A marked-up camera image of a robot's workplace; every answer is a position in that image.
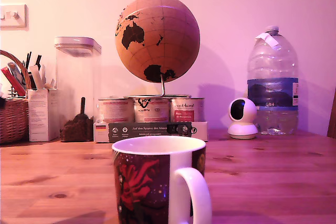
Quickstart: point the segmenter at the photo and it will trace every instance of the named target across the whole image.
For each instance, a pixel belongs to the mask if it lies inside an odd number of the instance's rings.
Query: pink wall
[[[55,36],[88,36],[102,46],[103,96],[158,90],[133,76],[114,44],[121,11],[134,0],[1,0],[25,3],[28,27],[2,30],[1,48],[24,60],[43,55],[47,79],[55,75]],[[205,97],[210,127],[228,127],[227,106],[246,93],[247,59],[254,37],[278,25],[299,59],[300,123],[303,130],[326,135],[336,87],[336,0],[181,0],[201,31],[198,59],[183,77],[166,85],[170,94]]]

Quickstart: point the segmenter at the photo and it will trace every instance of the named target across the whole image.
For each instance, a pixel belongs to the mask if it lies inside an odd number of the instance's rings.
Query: basket handle
[[[9,52],[6,52],[4,50],[0,50],[0,55],[6,56],[7,58],[11,59],[13,62],[15,62],[18,65],[18,67],[21,69],[21,71],[23,73],[23,76],[25,78],[26,89],[27,90],[31,89],[32,85],[31,85],[31,82],[30,82],[30,77],[29,77],[28,71],[25,68],[25,66],[23,66],[23,64],[21,63],[21,61],[19,61],[14,55],[12,55]]]

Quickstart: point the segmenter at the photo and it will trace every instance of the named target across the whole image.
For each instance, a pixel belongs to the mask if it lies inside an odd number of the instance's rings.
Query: cork globe
[[[195,62],[200,31],[179,0],[136,0],[120,15],[115,43],[122,63],[148,82],[175,80]]]

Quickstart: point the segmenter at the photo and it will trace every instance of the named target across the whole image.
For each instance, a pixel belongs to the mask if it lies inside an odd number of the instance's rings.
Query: mug handle
[[[211,224],[211,198],[203,175],[191,167],[177,169],[175,174],[180,175],[189,188],[193,203],[193,224]]]

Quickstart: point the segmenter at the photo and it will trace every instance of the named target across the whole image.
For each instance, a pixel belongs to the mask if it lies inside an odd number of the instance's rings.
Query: wall switch plate
[[[15,28],[26,27],[27,6],[22,5],[1,5],[0,6],[0,27]]]

